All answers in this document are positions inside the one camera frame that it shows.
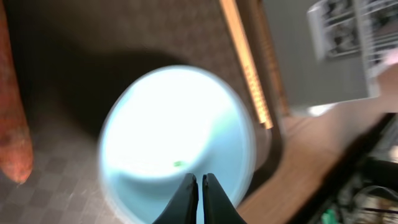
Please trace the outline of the light blue large bowl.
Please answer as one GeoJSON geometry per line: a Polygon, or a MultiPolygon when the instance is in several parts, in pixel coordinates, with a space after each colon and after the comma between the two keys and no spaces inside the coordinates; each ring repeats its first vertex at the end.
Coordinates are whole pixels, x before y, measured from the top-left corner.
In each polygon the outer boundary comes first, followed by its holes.
{"type": "Polygon", "coordinates": [[[98,143],[99,181],[123,223],[152,223],[186,174],[212,173],[234,207],[256,163],[251,117],[220,77],[187,65],[158,68],[129,85],[98,143]]]}

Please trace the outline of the orange carrot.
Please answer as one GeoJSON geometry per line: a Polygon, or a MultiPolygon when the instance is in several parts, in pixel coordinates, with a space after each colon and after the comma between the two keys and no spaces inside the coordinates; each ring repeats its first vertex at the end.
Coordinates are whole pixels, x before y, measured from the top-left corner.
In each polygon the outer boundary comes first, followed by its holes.
{"type": "Polygon", "coordinates": [[[22,184],[33,165],[32,141],[14,68],[6,10],[1,3],[1,171],[22,184]]]}

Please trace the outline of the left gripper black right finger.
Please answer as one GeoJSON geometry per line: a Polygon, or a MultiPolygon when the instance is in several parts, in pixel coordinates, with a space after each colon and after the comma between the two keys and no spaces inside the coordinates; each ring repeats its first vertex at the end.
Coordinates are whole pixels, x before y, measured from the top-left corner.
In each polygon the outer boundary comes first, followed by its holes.
{"type": "Polygon", "coordinates": [[[204,224],[246,224],[214,174],[202,180],[204,224]]]}

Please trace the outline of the wooden chopstick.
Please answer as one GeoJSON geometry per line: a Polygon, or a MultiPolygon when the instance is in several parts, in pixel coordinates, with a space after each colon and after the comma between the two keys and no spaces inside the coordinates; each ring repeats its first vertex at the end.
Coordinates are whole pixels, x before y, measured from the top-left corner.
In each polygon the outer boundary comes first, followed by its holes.
{"type": "Polygon", "coordinates": [[[285,96],[278,59],[272,40],[271,29],[267,20],[263,0],[249,0],[249,8],[253,16],[255,30],[260,38],[262,53],[265,56],[265,64],[272,87],[275,92],[279,110],[283,116],[290,116],[289,104],[285,96]]]}
{"type": "Polygon", "coordinates": [[[231,34],[244,79],[254,105],[259,123],[266,129],[274,127],[267,102],[262,90],[254,58],[252,56],[246,32],[235,0],[219,0],[226,23],[231,34]]]}

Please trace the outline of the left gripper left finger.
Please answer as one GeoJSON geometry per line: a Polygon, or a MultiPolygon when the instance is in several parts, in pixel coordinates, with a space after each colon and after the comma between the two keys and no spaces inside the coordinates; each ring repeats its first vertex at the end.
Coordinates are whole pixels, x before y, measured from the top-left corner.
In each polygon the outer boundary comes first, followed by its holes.
{"type": "Polygon", "coordinates": [[[197,208],[197,178],[194,174],[188,173],[153,224],[196,224],[197,208]]]}

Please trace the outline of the pink cup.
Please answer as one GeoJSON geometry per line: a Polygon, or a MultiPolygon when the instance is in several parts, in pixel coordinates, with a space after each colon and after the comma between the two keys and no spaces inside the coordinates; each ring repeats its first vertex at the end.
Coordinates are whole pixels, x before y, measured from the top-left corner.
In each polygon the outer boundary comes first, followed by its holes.
{"type": "Polygon", "coordinates": [[[392,49],[385,54],[383,58],[383,64],[392,66],[398,63],[398,48],[392,49]]]}

